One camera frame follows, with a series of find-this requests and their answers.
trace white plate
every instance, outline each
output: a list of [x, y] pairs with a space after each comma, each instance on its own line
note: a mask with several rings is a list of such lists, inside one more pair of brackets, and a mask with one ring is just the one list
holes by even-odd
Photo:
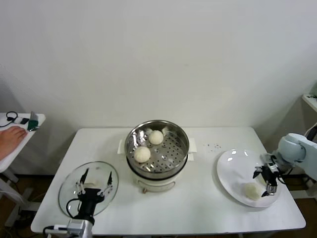
[[224, 152], [217, 163], [217, 173], [220, 182], [227, 192], [237, 199], [251, 207], [268, 207], [272, 205], [279, 197], [282, 189], [280, 182], [274, 196], [262, 197], [253, 201], [246, 197], [244, 185], [248, 182], [256, 182], [261, 185], [265, 191], [264, 180], [261, 175], [252, 178], [255, 166], [262, 166], [260, 154], [250, 150], [229, 150]]

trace perforated steamer tray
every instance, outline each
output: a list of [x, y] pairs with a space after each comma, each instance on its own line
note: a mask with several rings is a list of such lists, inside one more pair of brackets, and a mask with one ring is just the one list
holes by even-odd
[[[148, 138], [153, 130], [164, 135], [160, 145], [152, 145]], [[151, 151], [150, 159], [138, 163], [134, 152], [139, 146]], [[186, 133], [178, 125], [164, 120], [152, 120], [135, 127], [125, 141], [125, 154], [128, 165], [137, 175], [150, 180], [168, 179], [179, 173], [187, 162], [189, 141]]]

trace white wall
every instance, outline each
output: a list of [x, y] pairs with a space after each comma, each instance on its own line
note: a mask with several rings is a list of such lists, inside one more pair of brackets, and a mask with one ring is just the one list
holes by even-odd
[[314, 0], [1, 0], [0, 78], [24, 111], [48, 118], [16, 171], [53, 173], [81, 127], [148, 119], [249, 125], [271, 141], [316, 81], [316, 9]]

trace white table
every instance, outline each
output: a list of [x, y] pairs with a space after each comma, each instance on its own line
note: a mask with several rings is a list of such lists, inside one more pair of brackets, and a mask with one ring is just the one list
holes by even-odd
[[[26, 113], [18, 113], [18, 116], [21, 118], [30, 118], [31, 114], [26, 114]], [[38, 116], [38, 121], [39, 125], [41, 126], [42, 123], [45, 121], [46, 117], [44, 114], [37, 114]], [[0, 113], [0, 125], [5, 125], [7, 124], [8, 121], [6, 120], [6, 115], [5, 113]], [[14, 124], [11, 123], [5, 127], [0, 127], [0, 131], [6, 130], [10, 128], [11, 126], [19, 126], [24, 129], [27, 129], [28, 123], [25, 125], [22, 124]], [[26, 145], [26, 143], [32, 138], [36, 131], [28, 132], [26, 137], [21, 141], [21, 143], [18, 145], [18, 147], [10, 153], [8, 156], [6, 156], [4, 159], [0, 161], [0, 173], [3, 173], [6, 177], [8, 177], [11, 181], [13, 182], [18, 182], [18, 178], [10, 171], [9, 166], [13, 162], [13, 160], [16, 158], [16, 156], [20, 153], [20, 151], [23, 149], [23, 147]], [[7, 219], [5, 226], [7, 227], [12, 227], [13, 223], [15, 222], [17, 216], [18, 216], [18, 209], [21, 207], [21, 210], [29, 210], [29, 211], [37, 211], [39, 208], [39, 203], [35, 202], [28, 202], [27, 199], [31, 195], [33, 189], [32, 188], [26, 188], [24, 193], [21, 195], [17, 191], [15, 191], [11, 186], [10, 186], [10, 181], [7, 183], [4, 182], [2, 179], [0, 179], [0, 190], [5, 192], [5, 196], [9, 197], [11, 200], [13, 200], [15, 203], [18, 205], [15, 206], [13, 211], [11, 212], [11, 215]]]
[[[42, 123], [45, 121], [46, 117], [44, 114], [37, 114], [37, 115], [39, 118], [39, 126], [41, 126]], [[30, 118], [30, 113], [28, 113], [28, 114], [27, 113], [19, 113], [18, 116], [21, 118]], [[5, 125], [7, 123], [8, 123], [8, 121], [6, 120], [5, 113], [0, 113], [0, 125]], [[0, 131], [6, 130], [6, 129], [10, 128], [11, 126], [15, 126], [15, 125], [19, 126], [21, 128], [27, 129], [28, 122], [25, 125], [11, 123], [10, 125], [7, 125], [6, 127], [0, 127]], [[28, 141], [32, 138], [32, 136], [34, 135], [35, 132], [36, 131], [28, 132], [28, 134], [21, 141], [21, 143], [18, 145], [18, 147], [11, 154], [9, 154], [7, 157], [5, 157], [4, 159], [2, 159], [0, 161], [0, 173], [5, 171], [10, 166], [10, 164], [13, 162], [15, 157], [20, 153], [20, 151], [24, 148], [26, 143], [28, 143]]]
[[133, 183], [125, 156], [117, 154], [119, 141], [129, 130], [91, 128], [77, 132], [33, 220], [32, 231], [40, 233], [46, 226], [67, 224], [69, 218], [58, 205], [59, 188], [73, 169], [91, 161], [109, 162], [119, 174], [114, 200], [95, 217], [95, 235], [249, 233], [306, 225], [284, 185], [272, 206], [259, 209], [236, 201], [220, 184], [215, 165], [223, 151], [266, 152], [252, 128], [184, 128], [188, 137], [196, 141], [195, 160], [187, 163], [173, 189], [146, 194]]

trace glass lid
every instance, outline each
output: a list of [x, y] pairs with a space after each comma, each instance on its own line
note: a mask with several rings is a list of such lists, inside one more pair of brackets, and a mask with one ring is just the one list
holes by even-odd
[[[83, 186], [81, 186], [80, 180], [85, 175]], [[83, 164], [74, 169], [61, 185], [58, 194], [59, 207], [66, 216], [69, 216], [66, 210], [68, 201], [78, 198], [78, 193], [81, 189], [97, 188], [101, 189], [105, 194], [104, 201], [96, 205], [94, 215], [97, 215], [113, 200], [118, 189], [118, 183], [118, 173], [112, 165], [102, 161]], [[68, 211], [73, 216], [78, 214], [80, 203], [78, 200], [69, 203]]]

